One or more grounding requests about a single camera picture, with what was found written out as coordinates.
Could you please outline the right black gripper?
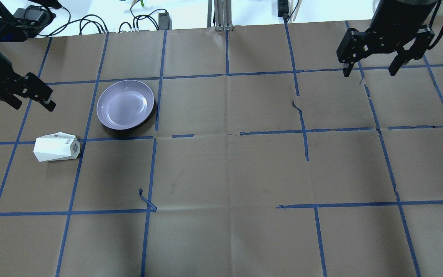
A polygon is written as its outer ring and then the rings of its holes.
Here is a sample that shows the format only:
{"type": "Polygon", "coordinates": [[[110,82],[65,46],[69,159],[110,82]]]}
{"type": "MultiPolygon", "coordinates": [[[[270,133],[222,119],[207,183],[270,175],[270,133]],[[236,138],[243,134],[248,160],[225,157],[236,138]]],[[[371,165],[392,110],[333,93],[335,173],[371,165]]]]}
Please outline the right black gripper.
{"type": "Polygon", "coordinates": [[[376,8],[367,30],[348,28],[336,51],[344,77],[372,54],[397,53],[388,68],[392,77],[410,60],[419,60],[435,36],[425,23],[429,13],[429,8],[376,8]]]}

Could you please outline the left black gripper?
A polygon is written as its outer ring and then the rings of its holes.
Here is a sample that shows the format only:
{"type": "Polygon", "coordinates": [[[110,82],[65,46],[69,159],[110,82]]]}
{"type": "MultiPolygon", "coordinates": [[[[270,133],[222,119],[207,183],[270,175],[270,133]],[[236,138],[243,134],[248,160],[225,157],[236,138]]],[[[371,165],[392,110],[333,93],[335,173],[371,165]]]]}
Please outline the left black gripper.
{"type": "Polygon", "coordinates": [[[39,102],[49,112],[56,103],[52,100],[53,90],[34,73],[24,77],[14,71],[12,63],[0,52],[0,100],[14,109],[20,109],[22,101],[14,94],[39,102]]]}

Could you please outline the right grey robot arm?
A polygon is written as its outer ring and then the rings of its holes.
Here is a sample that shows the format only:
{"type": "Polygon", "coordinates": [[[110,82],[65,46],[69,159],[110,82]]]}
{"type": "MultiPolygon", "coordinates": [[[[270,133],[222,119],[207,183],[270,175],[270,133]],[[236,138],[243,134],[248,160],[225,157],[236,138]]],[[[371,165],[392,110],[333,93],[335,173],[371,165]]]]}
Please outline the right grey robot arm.
{"type": "Polygon", "coordinates": [[[337,48],[343,75],[349,77],[354,65],[372,54],[397,53],[388,68],[392,76],[419,60],[443,36],[443,25],[438,35],[431,28],[440,5],[439,0],[380,0],[369,28],[347,29],[337,48]]]}

